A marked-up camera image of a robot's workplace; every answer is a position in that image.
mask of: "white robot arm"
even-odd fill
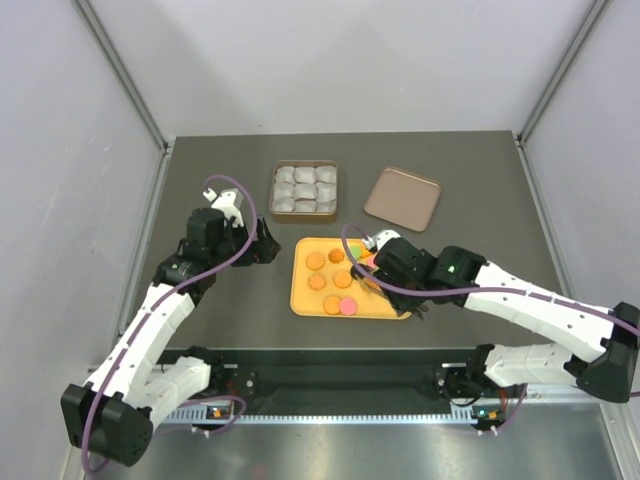
[[[637,327],[640,311],[636,307],[580,304],[520,280],[459,247],[447,247],[433,257],[393,230],[383,230],[364,243],[377,252],[374,262],[379,270],[369,272],[375,279],[414,291],[468,289],[462,295],[444,292],[431,300],[495,315],[554,342],[477,347],[466,368],[468,379],[478,383],[479,389],[487,381],[498,387],[556,383],[577,386],[612,402],[629,400],[638,340],[612,320]],[[352,275],[362,276],[355,267]],[[382,291],[399,313],[416,311],[427,300],[384,287]]]
[[[225,190],[218,196],[209,189],[204,196],[211,208],[192,213],[186,237],[158,266],[140,310],[107,360],[83,386],[72,384],[65,390],[61,405],[72,445],[81,447],[88,429],[90,452],[133,465],[162,421],[209,386],[211,365],[193,356],[180,358],[149,381],[169,339],[214,284],[210,270],[240,255],[249,242],[240,214],[241,193]],[[270,263],[279,251],[258,217],[255,238],[231,266]],[[96,402],[95,415],[88,420]]]

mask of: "table surface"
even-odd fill
[[[281,225],[269,214],[274,163],[335,160],[338,219],[331,225]],[[429,320],[301,317],[289,305],[293,256],[304,237],[338,237],[355,222],[369,232],[390,227],[364,212],[385,167],[438,181],[442,195],[427,230],[394,227],[417,247],[438,254],[447,245],[480,253],[550,290],[559,284],[511,132],[372,133],[180,137],[176,140],[154,223],[143,279],[171,254],[194,208],[206,205],[204,180],[231,175],[245,185],[282,251],[271,265],[218,275],[169,347],[225,348],[469,348],[481,343],[525,345],[540,337],[504,320],[445,305]],[[217,185],[216,189],[226,188]],[[245,218],[248,208],[243,207]],[[137,305],[146,288],[140,288]]]

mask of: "orange cookie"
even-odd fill
[[[329,261],[331,263],[340,263],[344,260],[344,252],[339,248],[334,248],[329,252]]]
[[[351,285],[351,281],[351,274],[346,270],[340,270],[333,276],[333,283],[335,283],[338,288],[347,288]]]
[[[311,275],[309,277],[308,283],[309,283],[309,287],[311,287],[312,290],[322,290],[324,287],[327,286],[327,282],[324,279],[324,275],[320,273]]]
[[[322,304],[324,311],[329,315],[337,315],[340,313],[340,297],[327,297]]]
[[[324,255],[320,252],[313,252],[307,257],[307,267],[311,270],[320,270],[324,267]]]

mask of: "cable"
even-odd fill
[[[507,391],[504,388],[500,389],[500,411],[506,412],[509,405],[509,399],[507,398]]]
[[[561,298],[555,298],[549,295],[543,295],[541,293],[536,292],[528,292],[527,290],[521,290],[519,288],[510,288],[510,287],[468,287],[468,288],[451,288],[447,290],[409,290],[408,288],[401,288],[395,285],[391,285],[390,283],[383,282],[382,280],[377,279],[369,272],[367,272],[355,259],[351,250],[349,249],[349,245],[347,243],[347,232],[350,228],[353,228],[360,232],[360,234],[365,237],[369,237],[360,227],[354,225],[353,223],[347,223],[342,227],[341,232],[341,240],[342,247],[344,248],[344,253],[347,255],[349,261],[353,264],[354,268],[360,273],[363,277],[368,278],[373,283],[378,285],[379,287],[384,288],[385,290],[389,290],[390,292],[398,293],[400,295],[407,295],[409,297],[423,297],[423,298],[436,298],[436,297],[449,297],[452,295],[469,295],[471,293],[510,293],[514,295],[521,296],[529,296],[531,298],[535,298],[536,300],[540,300],[543,302],[553,302],[556,305],[560,305],[561,307],[570,308],[572,310],[577,310],[582,313],[588,313],[589,315],[594,315],[596,317],[600,317],[604,320],[607,320],[614,325],[626,330],[627,332],[632,333],[636,337],[640,337],[640,329],[635,328],[632,325],[616,318],[612,315],[608,315],[606,313],[602,313],[593,308],[585,307],[580,305],[577,302],[569,302],[566,300],[562,300]]]
[[[247,411],[247,402],[245,402],[244,398],[238,397],[237,395],[219,395],[217,397],[199,398],[197,400],[190,400],[190,401],[184,402],[180,406],[191,407],[193,405],[201,405],[203,403],[213,402],[217,400],[232,400],[234,402],[238,402],[242,406],[242,408],[240,409],[240,412],[237,415],[234,415],[231,421],[225,423],[222,427],[216,430],[209,430],[209,435],[218,435],[219,433],[223,433],[229,430],[238,420],[240,420],[242,415],[244,415],[244,412]]]
[[[528,385],[526,383],[522,386],[522,392],[520,392],[520,398],[518,398],[518,403],[516,403],[516,406],[514,407],[513,411],[511,412],[511,415],[509,415],[509,417],[504,421],[504,423],[496,428],[496,432],[497,433],[500,433],[501,431],[503,431],[505,428],[507,428],[507,426],[511,422],[513,422],[513,419],[515,418],[516,414],[520,411],[520,407],[522,406],[522,402],[524,401],[524,399],[527,396],[527,387],[528,387]]]
[[[249,203],[249,207],[251,208],[251,221],[252,221],[251,222],[251,232],[249,232],[249,236],[247,237],[247,241],[244,243],[242,248],[240,248],[240,250],[238,250],[238,252],[234,256],[232,256],[229,260],[227,260],[225,262],[222,262],[220,265],[216,265],[212,269],[207,270],[206,272],[203,272],[203,273],[201,273],[199,275],[196,275],[195,277],[192,277],[189,280],[185,280],[184,282],[180,283],[179,285],[176,285],[171,290],[169,290],[167,293],[162,295],[151,306],[151,309],[150,309],[149,313],[147,313],[146,315],[144,315],[142,317],[142,319],[140,320],[140,323],[136,326],[136,328],[133,330],[133,332],[129,336],[129,338],[127,340],[127,345],[129,347],[131,346],[133,341],[136,339],[136,337],[138,336],[138,334],[140,333],[140,331],[142,330],[144,325],[147,323],[147,320],[149,319],[151,314],[160,305],[162,305],[162,303],[167,298],[169,298],[174,293],[182,290],[184,287],[187,287],[187,286],[189,286],[189,285],[191,285],[193,283],[199,282],[200,280],[202,280],[204,278],[207,278],[207,277],[209,277],[211,275],[215,275],[216,273],[220,272],[221,270],[227,268],[228,266],[233,264],[236,260],[238,260],[242,255],[244,255],[244,253],[251,246],[251,242],[253,241],[253,238],[255,237],[256,231],[258,229],[258,213],[256,211],[256,205],[255,205],[255,203],[253,201],[253,198],[251,197],[251,194],[237,180],[235,180],[235,179],[233,179],[231,177],[228,177],[226,175],[212,175],[209,178],[207,178],[207,180],[204,182],[205,191],[209,187],[209,184],[214,180],[224,180],[226,182],[231,183],[238,190],[240,190],[240,192],[242,192],[242,194],[247,199],[247,202]],[[107,463],[109,463],[109,460],[105,459],[105,461],[100,466],[98,466],[97,468],[91,468],[91,465],[89,464],[89,439],[91,437],[91,428],[93,426],[93,420],[94,420],[94,418],[96,416],[96,411],[98,410],[98,404],[100,403],[100,399],[104,395],[104,392],[105,392],[107,386],[109,385],[109,382],[111,381],[111,379],[113,378],[113,375],[118,370],[118,367],[120,366],[120,363],[122,362],[122,359],[124,358],[126,353],[127,353],[127,349],[123,349],[118,354],[118,356],[116,357],[116,360],[113,362],[113,365],[111,366],[111,368],[109,369],[109,371],[105,375],[104,381],[102,382],[102,385],[100,385],[100,388],[98,389],[98,392],[96,393],[96,395],[93,397],[93,401],[91,402],[91,406],[89,407],[89,413],[87,414],[87,420],[85,421],[84,430],[82,432],[82,451],[81,451],[82,468],[84,469],[84,471],[85,471],[85,473],[87,475],[94,475],[94,474],[98,473],[99,471],[101,471],[107,465]]]
[[[453,398],[451,398],[451,395],[449,395],[449,392],[447,391],[446,388],[442,389],[442,394],[444,395],[444,398],[446,398],[451,405],[455,405],[456,407],[460,407],[460,408],[470,407],[471,405],[476,403],[478,400],[480,400],[480,396],[478,395],[477,397],[472,398],[468,402],[456,403],[456,402],[453,401]]]

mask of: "metal tin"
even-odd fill
[[[331,166],[336,167],[337,178],[336,188],[339,192],[340,185],[340,170],[338,164],[331,160],[279,160],[273,169],[273,175],[271,176],[271,194],[269,195],[269,210],[273,216],[273,220],[278,223],[313,223],[313,224],[327,224],[333,223],[338,217],[338,201],[339,194],[336,195],[336,208],[332,212],[274,212],[273,211],[273,187],[275,184],[276,170],[280,167],[324,167]]]

